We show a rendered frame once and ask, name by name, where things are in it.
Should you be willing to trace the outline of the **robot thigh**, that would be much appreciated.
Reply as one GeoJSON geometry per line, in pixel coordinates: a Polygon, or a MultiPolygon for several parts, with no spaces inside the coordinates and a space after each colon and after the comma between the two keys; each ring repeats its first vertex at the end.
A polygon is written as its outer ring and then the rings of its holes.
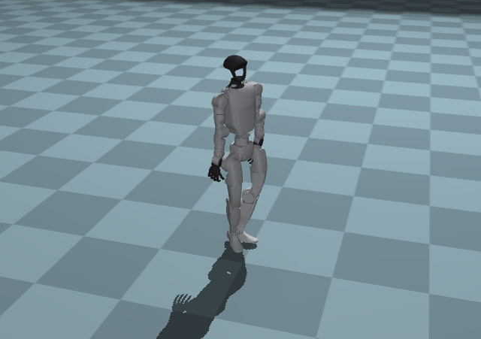
{"type": "Polygon", "coordinates": [[[251,182],[253,187],[246,188],[242,192],[242,199],[246,203],[254,202],[262,191],[268,169],[267,156],[265,149],[260,145],[254,144],[253,159],[250,166],[251,182]]]}
{"type": "Polygon", "coordinates": [[[241,207],[241,189],[243,173],[241,162],[238,160],[237,153],[231,152],[222,158],[221,169],[227,171],[225,184],[228,187],[229,204],[232,210],[234,207],[241,207]]]}

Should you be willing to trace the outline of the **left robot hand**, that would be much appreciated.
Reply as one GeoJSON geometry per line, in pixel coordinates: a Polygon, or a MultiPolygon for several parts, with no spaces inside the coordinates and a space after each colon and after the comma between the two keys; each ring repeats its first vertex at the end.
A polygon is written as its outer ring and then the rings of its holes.
{"type": "MultiPolygon", "coordinates": [[[[254,144],[257,144],[256,142],[253,142],[253,143],[254,143],[254,144]]],[[[259,144],[257,144],[257,145],[262,146],[262,144],[263,144],[263,139],[261,139],[261,140],[259,141],[259,144]]],[[[248,159],[247,161],[249,162],[250,160],[251,160],[251,159],[248,159]]],[[[253,160],[252,160],[251,162],[253,162],[253,160]]],[[[250,164],[251,164],[251,162],[250,162],[250,164]]]]}

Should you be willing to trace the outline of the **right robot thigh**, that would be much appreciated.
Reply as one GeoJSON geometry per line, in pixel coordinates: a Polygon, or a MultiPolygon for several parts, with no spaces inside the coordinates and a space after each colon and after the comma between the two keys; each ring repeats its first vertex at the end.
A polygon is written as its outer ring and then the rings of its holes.
{"type": "Polygon", "coordinates": [[[229,204],[232,210],[234,207],[241,207],[241,189],[243,173],[241,162],[238,160],[237,153],[231,152],[222,158],[221,169],[227,171],[225,184],[228,187],[229,204]]]}

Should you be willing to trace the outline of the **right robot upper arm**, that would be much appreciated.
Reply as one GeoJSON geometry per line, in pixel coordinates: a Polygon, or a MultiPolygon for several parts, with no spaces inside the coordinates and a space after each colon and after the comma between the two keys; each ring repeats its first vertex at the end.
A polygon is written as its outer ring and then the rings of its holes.
{"type": "Polygon", "coordinates": [[[226,92],[221,92],[220,94],[215,95],[212,99],[215,131],[216,129],[221,129],[222,138],[226,138],[229,136],[229,129],[227,126],[224,126],[225,108],[227,105],[228,105],[228,93],[226,92]]]}

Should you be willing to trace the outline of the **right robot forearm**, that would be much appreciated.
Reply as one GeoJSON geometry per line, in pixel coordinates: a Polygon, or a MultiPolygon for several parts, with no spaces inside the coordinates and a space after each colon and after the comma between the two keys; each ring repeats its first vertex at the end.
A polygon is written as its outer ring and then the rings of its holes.
{"type": "Polygon", "coordinates": [[[213,159],[212,163],[215,165],[219,164],[220,159],[223,158],[225,155],[224,147],[225,147],[225,139],[222,138],[222,131],[221,129],[216,129],[214,134],[214,143],[215,143],[215,151],[213,152],[213,159]]]}

